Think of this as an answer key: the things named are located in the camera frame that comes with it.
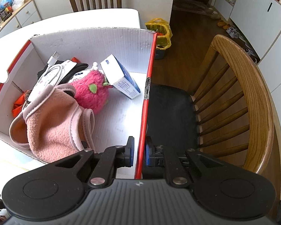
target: white table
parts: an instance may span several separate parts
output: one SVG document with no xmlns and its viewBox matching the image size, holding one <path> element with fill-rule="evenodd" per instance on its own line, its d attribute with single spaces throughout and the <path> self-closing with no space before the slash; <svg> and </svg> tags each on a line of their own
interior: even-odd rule
<svg viewBox="0 0 281 225">
<path fill-rule="evenodd" d="M 0 83 L 7 80 L 7 68 L 22 46 L 35 34 L 96 27 L 140 28 L 134 9 L 98 9 L 69 13 L 28 25 L 0 38 Z M 11 178 L 44 165 L 0 140 L 0 194 Z"/>
</svg>

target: pink plush toy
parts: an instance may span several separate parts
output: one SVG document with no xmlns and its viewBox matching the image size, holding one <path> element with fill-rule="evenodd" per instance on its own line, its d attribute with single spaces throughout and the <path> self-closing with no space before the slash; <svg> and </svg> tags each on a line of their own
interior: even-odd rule
<svg viewBox="0 0 281 225">
<path fill-rule="evenodd" d="M 94 63 L 91 71 L 82 79 L 70 83 L 76 89 L 75 98 L 81 107 L 92 109 L 96 114 L 107 103 L 109 84 Z"/>
</svg>

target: orange slipper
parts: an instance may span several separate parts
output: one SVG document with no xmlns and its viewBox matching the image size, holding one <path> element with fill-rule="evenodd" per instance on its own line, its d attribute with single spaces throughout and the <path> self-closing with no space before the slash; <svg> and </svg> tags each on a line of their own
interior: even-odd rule
<svg viewBox="0 0 281 225">
<path fill-rule="evenodd" d="M 220 20 L 220 21 L 217 23 L 217 26 L 223 27 L 223 26 L 225 26 L 226 24 L 227 24 L 226 22 L 224 22 L 223 20 Z"/>
<path fill-rule="evenodd" d="M 231 25 L 230 25 L 230 24 L 227 24 L 227 25 L 223 26 L 223 29 L 224 29 L 224 30 L 227 30 L 229 27 L 231 27 Z"/>
</svg>

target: white cardboard box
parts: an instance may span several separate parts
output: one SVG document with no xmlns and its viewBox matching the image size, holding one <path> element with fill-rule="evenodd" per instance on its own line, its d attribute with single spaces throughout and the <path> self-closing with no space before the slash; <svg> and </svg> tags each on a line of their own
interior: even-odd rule
<svg viewBox="0 0 281 225">
<path fill-rule="evenodd" d="M 133 136 L 134 165 L 120 168 L 117 177 L 140 178 L 156 38 L 153 32 L 132 28 L 84 28 L 32 37 L 10 62 L 7 82 L 0 83 L 0 139 L 34 157 L 9 137 L 11 110 L 22 91 L 33 88 L 37 72 L 55 51 L 61 54 L 60 60 L 76 57 L 90 67 L 93 62 L 114 54 L 138 84 L 141 95 L 130 100 L 118 90 L 110 89 L 108 104 L 95 115 L 92 138 L 96 150 L 103 152 L 109 146 L 126 145 L 128 137 Z"/>
</svg>

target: black chair seat cushion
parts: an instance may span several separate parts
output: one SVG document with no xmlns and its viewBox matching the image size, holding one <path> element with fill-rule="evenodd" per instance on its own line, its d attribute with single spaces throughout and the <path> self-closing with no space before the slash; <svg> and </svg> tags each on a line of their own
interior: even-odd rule
<svg viewBox="0 0 281 225">
<path fill-rule="evenodd" d="M 146 135 L 151 137 L 155 146 L 170 146 L 176 152 L 198 147 L 194 104 L 189 94 L 182 89 L 151 84 L 147 124 Z M 149 169 L 144 162 L 143 178 L 152 178 L 146 177 L 146 173 L 150 173 Z"/>
</svg>

